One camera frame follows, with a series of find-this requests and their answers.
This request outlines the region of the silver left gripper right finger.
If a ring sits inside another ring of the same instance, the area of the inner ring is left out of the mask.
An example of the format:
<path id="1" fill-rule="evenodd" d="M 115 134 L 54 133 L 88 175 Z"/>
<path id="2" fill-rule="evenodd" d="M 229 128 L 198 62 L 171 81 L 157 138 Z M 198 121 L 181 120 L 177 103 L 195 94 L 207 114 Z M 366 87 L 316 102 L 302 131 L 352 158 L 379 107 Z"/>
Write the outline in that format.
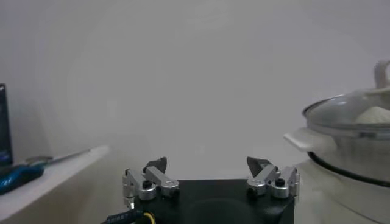
<path id="1" fill-rule="evenodd" d="M 247 188 L 256 197 L 270 194 L 273 198 L 298 197 L 300 174 L 296 167 L 286 166 L 280 170 L 269 160 L 248 156 L 247 165 L 252 174 L 247 179 Z"/>

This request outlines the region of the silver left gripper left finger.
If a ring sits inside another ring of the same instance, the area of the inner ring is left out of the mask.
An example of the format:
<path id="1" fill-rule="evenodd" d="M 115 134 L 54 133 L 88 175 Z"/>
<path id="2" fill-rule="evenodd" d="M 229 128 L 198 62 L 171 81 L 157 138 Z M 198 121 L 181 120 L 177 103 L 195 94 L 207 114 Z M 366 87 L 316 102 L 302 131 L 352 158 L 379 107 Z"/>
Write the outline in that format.
<path id="1" fill-rule="evenodd" d="M 180 183 L 166 175 L 167 157 L 149 161 L 142 171 L 126 169 L 122 175 L 122 195 L 124 205 L 134 209 L 136 201 L 149 202 L 158 196 L 176 198 Z"/>

